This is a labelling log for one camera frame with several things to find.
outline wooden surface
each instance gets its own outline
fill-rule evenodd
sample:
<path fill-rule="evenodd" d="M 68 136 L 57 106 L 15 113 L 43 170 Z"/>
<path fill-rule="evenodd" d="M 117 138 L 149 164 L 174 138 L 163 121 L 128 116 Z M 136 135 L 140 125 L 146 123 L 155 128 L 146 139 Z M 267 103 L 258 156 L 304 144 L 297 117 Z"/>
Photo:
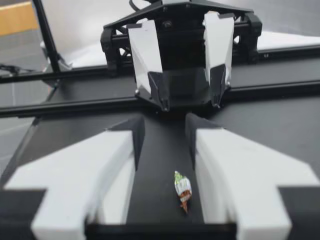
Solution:
<path fill-rule="evenodd" d="M 0 7 L 0 36 L 37 29 L 30 1 Z"/>

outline metal pole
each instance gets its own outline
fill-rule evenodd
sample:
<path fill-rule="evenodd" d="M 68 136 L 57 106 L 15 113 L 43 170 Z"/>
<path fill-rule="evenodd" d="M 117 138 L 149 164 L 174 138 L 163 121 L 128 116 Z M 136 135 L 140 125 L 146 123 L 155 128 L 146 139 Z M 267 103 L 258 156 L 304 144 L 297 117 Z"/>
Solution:
<path fill-rule="evenodd" d="M 44 6 L 41 0 L 33 0 L 33 3 L 38 16 L 38 22 L 42 33 L 42 38 L 45 44 L 45 48 L 47 50 L 47 55 L 50 59 L 52 70 L 55 73 L 60 72 L 60 67 L 58 63 L 59 54 L 57 52 L 55 41 L 50 31 Z"/>

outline black metal rail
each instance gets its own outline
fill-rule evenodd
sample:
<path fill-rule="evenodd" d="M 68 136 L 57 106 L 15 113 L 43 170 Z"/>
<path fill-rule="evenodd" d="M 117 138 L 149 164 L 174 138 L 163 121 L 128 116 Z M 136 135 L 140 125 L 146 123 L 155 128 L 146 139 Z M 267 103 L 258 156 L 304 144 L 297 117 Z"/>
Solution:
<path fill-rule="evenodd" d="M 31 81 L 47 81 L 47 80 L 68 80 L 84 77 L 109 76 L 109 72 L 105 66 L 82 67 L 75 68 L 71 71 L 60 72 L 35 72 L 20 74 L 18 76 L 0 76 L 0 84 L 23 83 Z"/>
<path fill-rule="evenodd" d="M 45 13 L 44 6 L 41 0 L 33 0 L 33 4 L 38 17 L 38 22 L 42 34 L 42 38 L 45 44 L 48 58 L 50 59 L 50 64 L 52 70 L 57 73 L 60 72 L 59 67 L 59 54 L 56 49 L 54 38 L 52 37 L 51 30 L 49 27 L 48 19 Z"/>
<path fill-rule="evenodd" d="M 224 94 L 222 104 L 261 99 L 314 95 L 320 95 L 320 80 L 235 87 Z M 134 110 L 141 108 L 155 108 L 155 106 L 132 96 L 87 101 L 42 103 L 34 105 L 0 107 L 0 118 L 61 116 L 69 115 L 72 113 L 92 113 L 105 110 Z"/>

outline screw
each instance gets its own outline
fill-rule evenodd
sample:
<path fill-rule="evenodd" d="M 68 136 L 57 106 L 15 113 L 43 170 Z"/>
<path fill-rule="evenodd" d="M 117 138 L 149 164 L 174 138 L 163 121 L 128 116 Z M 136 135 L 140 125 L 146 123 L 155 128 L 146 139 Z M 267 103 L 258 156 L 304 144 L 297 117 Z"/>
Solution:
<path fill-rule="evenodd" d="M 171 21 L 164 21 L 162 23 L 162 26 L 164 26 L 165 29 L 172 28 L 172 22 Z"/>

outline small wrapped object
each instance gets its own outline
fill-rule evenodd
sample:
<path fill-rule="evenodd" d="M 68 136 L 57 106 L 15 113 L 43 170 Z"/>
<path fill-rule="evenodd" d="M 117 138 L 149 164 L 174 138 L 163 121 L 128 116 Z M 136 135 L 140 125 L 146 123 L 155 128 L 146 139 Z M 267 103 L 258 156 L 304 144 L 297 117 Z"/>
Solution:
<path fill-rule="evenodd" d="M 186 213 L 188 213 L 188 200 L 192 196 L 192 189 L 190 181 L 187 177 L 181 175 L 178 171 L 174 172 L 174 187 L 176 190 L 176 193 L 178 194 L 180 201 L 181 201 L 181 207 L 184 209 Z"/>

